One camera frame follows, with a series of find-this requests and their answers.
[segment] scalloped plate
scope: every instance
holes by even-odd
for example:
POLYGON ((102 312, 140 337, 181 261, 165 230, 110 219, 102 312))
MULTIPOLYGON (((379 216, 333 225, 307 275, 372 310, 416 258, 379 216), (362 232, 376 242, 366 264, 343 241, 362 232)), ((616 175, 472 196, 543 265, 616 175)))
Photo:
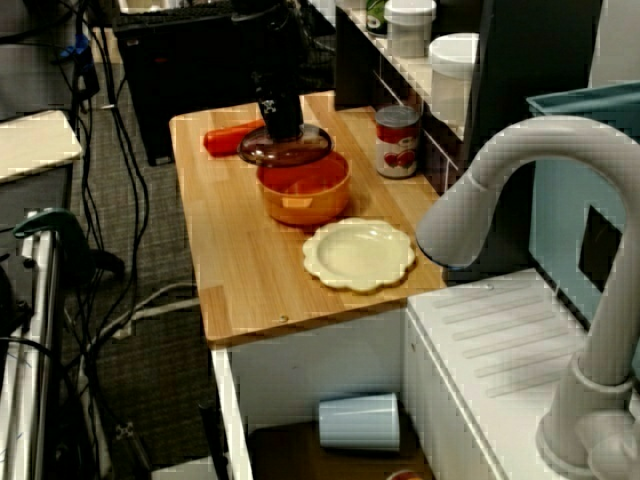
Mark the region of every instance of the scalloped plate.
POLYGON ((323 284, 357 292, 396 283, 416 258, 407 234, 362 218, 320 227, 302 251, 304 268, 323 284))

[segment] glass lid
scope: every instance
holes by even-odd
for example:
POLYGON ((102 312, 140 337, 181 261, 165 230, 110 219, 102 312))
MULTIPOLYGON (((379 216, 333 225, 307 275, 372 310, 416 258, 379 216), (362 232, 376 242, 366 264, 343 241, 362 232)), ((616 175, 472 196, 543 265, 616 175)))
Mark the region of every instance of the glass lid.
POLYGON ((290 140, 273 140, 266 127, 258 128, 242 139, 238 155, 245 162, 261 167, 296 167, 320 160, 332 147, 327 132, 305 123, 302 135, 290 140))

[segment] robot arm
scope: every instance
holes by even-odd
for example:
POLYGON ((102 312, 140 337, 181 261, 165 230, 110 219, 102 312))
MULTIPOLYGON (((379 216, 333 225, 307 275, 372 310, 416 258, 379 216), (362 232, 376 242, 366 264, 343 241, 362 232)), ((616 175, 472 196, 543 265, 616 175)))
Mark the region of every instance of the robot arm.
POLYGON ((232 0, 233 22, 245 39, 256 98, 274 141, 300 137, 302 109, 298 65, 304 62, 307 37, 296 8, 286 0, 232 0))

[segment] white jar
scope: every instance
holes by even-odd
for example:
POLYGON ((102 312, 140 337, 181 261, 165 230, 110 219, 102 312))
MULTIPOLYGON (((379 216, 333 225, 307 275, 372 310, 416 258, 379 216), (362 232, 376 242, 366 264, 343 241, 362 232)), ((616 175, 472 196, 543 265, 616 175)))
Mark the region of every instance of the white jar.
POLYGON ((436 15, 434 0, 389 0, 384 7, 387 38, 394 57, 424 57, 436 15))
POLYGON ((452 127, 465 125, 477 50, 477 33, 444 35, 429 45, 431 113, 452 127))

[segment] can label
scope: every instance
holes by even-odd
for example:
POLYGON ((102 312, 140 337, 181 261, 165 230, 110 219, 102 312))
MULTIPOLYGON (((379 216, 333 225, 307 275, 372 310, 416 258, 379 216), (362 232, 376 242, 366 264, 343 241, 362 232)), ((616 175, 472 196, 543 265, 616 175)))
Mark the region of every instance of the can label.
POLYGON ((376 128, 376 169, 380 175, 390 178, 404 178, 416 171, 416 148, 418 147, 418 127, 376 128))
POLYGON ((367 31, 374 35, 387 34, 384 5, 387 0, 367 0, 367 31))

